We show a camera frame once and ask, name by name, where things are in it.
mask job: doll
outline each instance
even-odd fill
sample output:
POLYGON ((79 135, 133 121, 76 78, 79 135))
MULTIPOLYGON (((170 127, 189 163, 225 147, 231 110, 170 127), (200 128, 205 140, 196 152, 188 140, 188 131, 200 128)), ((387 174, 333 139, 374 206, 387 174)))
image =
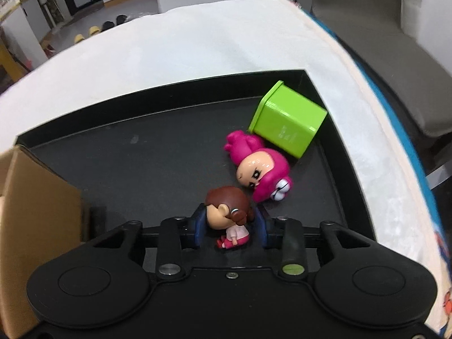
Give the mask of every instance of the doll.
POLYGON ((245 193, 234 186, 210 190, 206 201, 207 223, 214 230, 226 229, 226 235, 216 241, 220 249, 230 249, 248 242, 247 221, 253 220, 253 211, 245 193))
POLYGON ((264 148, 263 140, 238 130, 227 137, 224 149, 237 166, 237 180, 254 189, 253 200, 282 200, 292 187, 289 163, 276 150, 264 148))

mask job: doll face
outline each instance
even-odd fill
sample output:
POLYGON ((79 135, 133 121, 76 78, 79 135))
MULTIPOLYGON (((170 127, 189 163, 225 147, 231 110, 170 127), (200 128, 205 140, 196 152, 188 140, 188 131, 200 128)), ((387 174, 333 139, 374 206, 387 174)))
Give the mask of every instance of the doll face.
POLYGON ((225 204, 218 205, 215 208, 213 205, 207 205, 207 222, 214 230, 225 230, 232 227, 235 223, 226 216, 229 215, 229 208, 225 204))
POLYGON ((258 151, 248 155, 237 168, 237 180, 243 186, 254 188, 265 174, 270 172, 275 163, 267 152, 258 151))

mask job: black eye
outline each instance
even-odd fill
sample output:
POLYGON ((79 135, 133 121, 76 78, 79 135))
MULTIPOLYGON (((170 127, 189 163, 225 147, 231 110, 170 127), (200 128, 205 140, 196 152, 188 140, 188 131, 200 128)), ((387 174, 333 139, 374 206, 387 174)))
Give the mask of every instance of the black eye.
POLYGON ((259 178, 259 176, 260 176, 260 173, 261 173, 261 171, 259 171, 258 169, 256 169, 256 170, 253 172, 252 178, 254 178, 255 180, 257 180, 257 179, 259 178))

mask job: silver bolt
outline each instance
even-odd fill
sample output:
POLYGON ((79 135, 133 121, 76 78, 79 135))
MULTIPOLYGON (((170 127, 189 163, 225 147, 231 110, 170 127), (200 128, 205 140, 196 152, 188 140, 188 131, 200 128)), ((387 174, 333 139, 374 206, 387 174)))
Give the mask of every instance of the silver bolt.
POLYGON ((159 266, 159 272, 163 275, 176 275, 180 273, 180 266, 176 264, 163 264, 159 266))
POLYGON ((239 273, 236 273, 235 271, 230 271, 229 273, 226 273, 226 278, 228 279, 237 279, 239 277, 239 273))
POLYGON ((282 271, 287 275, 301 275, 305 272, 305 267, 300 264, 287 264, 282 267, 282 271))

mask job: green plastic container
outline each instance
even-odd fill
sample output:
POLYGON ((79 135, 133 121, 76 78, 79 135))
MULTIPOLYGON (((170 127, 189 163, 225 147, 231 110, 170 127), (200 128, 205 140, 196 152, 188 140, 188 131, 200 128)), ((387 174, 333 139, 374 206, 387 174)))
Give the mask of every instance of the green plastic container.
POLYGON ((248 131, 300 158, 326 116, 326 110, 278 81, 262 98, 248 131))

